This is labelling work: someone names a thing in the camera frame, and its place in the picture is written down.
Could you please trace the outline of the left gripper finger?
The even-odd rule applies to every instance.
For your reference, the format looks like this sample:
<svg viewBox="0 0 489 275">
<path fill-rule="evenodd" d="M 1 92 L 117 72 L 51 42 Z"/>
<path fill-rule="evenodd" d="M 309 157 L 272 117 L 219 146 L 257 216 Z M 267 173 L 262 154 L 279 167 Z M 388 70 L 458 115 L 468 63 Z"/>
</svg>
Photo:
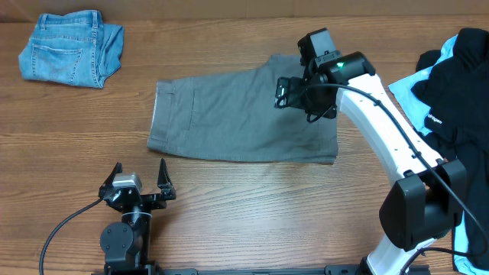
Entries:
<svg viewBox="0 0 489 275">
<path fill-rule="evenodd" d="M 106 188 L 109 188 L 110 186 L 112 186 L 115 176 L 121 172 L 122 172 L 122 164 L 120 162 L 117 162 L 115 167 L 113 168 L 112 172 L 109 174 L 109 176 L 103 182 L 103 184 L 100 186 L 100 188 L 106 189 Z"/>
<path fill-rule="evenodd" d="M 160 159 L 160 167 L 157 177 L 157 186 L 161 191 L 170 190 L 173 187 L 167 170 L 167 164 L 164 158 Z"/>
</svg>

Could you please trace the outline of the grey khaki shorts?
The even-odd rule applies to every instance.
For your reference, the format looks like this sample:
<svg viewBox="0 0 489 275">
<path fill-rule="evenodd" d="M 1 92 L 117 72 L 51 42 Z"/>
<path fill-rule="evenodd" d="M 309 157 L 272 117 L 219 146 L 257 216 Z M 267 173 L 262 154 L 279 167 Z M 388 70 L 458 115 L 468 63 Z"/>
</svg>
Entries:
<svg viewBox="0 0 489 275">
<path fill-rule="evenodd" d="M 277 80 L 303 71 L 299 57 L 272 55 L 252 70 L 160 80 L 147 147 L 204 160 L 333 163 L 335 119 L 309 123 L 300 109 L 274 107 Z"/>
</svg>

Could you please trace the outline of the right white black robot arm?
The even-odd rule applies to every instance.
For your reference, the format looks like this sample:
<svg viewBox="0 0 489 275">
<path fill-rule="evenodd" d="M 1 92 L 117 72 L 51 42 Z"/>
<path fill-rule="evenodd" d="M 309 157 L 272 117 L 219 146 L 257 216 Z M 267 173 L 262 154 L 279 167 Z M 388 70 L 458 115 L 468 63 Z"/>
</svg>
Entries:
<svg viewBox="0 0 489 275">
<path fill-rule="evenodd" d="M 384 236 L 357 265 L 328 265 L 327 274 L 428 274 L 413 266 L 421 254 L 460 225 L 466 170 L 448 162 L 410 127 L 386 94 L 380 77 L 360 52 L 312 60 L 304 76 L 280 77 L 276 108 L 298 108 L 308 122 L 342 112 L 376 153 L 390 181 L 379 210 Z"/>
</svg>

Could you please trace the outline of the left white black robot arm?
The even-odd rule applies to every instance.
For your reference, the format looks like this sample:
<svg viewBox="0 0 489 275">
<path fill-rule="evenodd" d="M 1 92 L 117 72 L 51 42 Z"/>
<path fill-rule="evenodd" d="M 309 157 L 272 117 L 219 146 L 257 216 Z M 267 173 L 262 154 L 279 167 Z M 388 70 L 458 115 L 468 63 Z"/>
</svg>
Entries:
<svg viewBox="0 0 489 275">
<path fill-rule="evenodd" d="M 124 173 L 117 163 L 99 188 L 99 198 L 121 213 L 121 220 L 101 233 L 105 274 L 162 274 L 159 264 L 149 259 L 151 219 L 154 210 L 165 209 L 176 198 L 165 160 L 160 161 L 157 178 L 160 192 L 143 194 L 140 177 Z"/>
</svg>

